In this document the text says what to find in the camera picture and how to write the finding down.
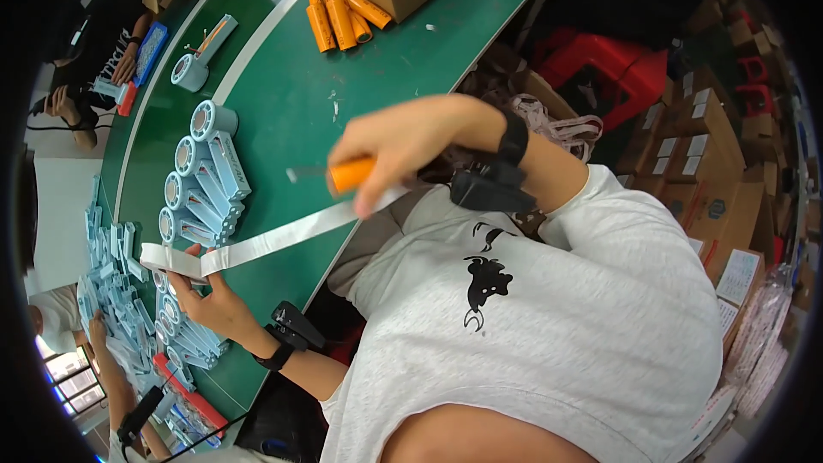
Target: black animal print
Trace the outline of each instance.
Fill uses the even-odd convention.
[[[469,256],[463,260],[472,260],[467,269],[472,275],[472,283],[468,285],[469,310],[463,318],[463,327],[468,327],[473,320],[477,323],[477,329],[474,332],[478,332],[485,322],[480,308],[492,295],[508,295],[509,289],[506,287],[514,277],[502,274],[501,271],[506,267],[497,260],[489,260],[484,256]]]

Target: printed graphic on shirt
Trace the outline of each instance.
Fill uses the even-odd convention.
[[[506,287],[514,277],[503,274],[502,271],[506,267],[497,260],[489,260],[484,256],[468,256],[463,260],[472,261],[467,269],[472,275],[472,283],[468,285],[469,310],[463,317],[463,327],[468,327],[475,321],[477,328],[474,332],[478,332],[484,323],[480,308],[486,305],[486,299],[492,295],[508,295],[509,289]]]
[[[472,229],[472,236],[476,236],[478,234],[478,229],[483,227],[484,225],[489,225],[489,224],[486,223],[486,222],[478,222],[474,226],[474,229]],[[510,234],[511,236],[514,236],[514,234],[512,234],[511,232],[504,231],[501,228],[491,228],[486,233],[486,247],[483,248],[483,250],[481,252],[489,252],[491,250],[491,242],[494,242],[495,238],[499,237],[499,235],[503,232],[505,232],[506,234]]]

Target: cylindrical battery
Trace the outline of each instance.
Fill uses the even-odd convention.
[[[337,45],[332,36],[332,27],[328,23],[326,6],[322,0],[309,0],[309,7],[306,8],[306,15],[309,16],[311,31],[314,33],[314,41],[321,52],[331,50]]]
[[[351,8],[359,13],[363,18],[376,25],[378,29],[382,29],[392,20],[392,17],[390,17],[388,13],[367,0],[345,1],[348,2],[349,6],[351,6]]]
[[[326,8],[340,50],[345,51],[356,46],[357,40],[349,19],[349,6],[345,4],[345,0],[326,0]]]
[[[371,28],[369,23],[365,21],[359,13],[349,9],[349,19],[351,20],[351,28],[354,30],[355,39],[358,43],[366,43],[371,39]]]

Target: white t-shirt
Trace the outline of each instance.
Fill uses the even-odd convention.
[[[540,235],[429,192],[349,299],[368,322],[323,403],[324,463],[374,463],[408,416],[498,411],[599,461],[669,461],[722,365],[715,291],[651,195],[592,165]]]
[[[72,332],[83,330],[74,289],[74,285],[69,284],[29,295],[29,305],[36,306],[43,316],[43,334],[40,338],[59,355],[77,350]]]

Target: white wall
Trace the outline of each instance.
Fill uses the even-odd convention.
[[[37,246],[35,275],[27,280],[26,293],[77,283],[77,277],[89,271],[83,214],[91,201],[91,178],[101,163],[35,157]]]

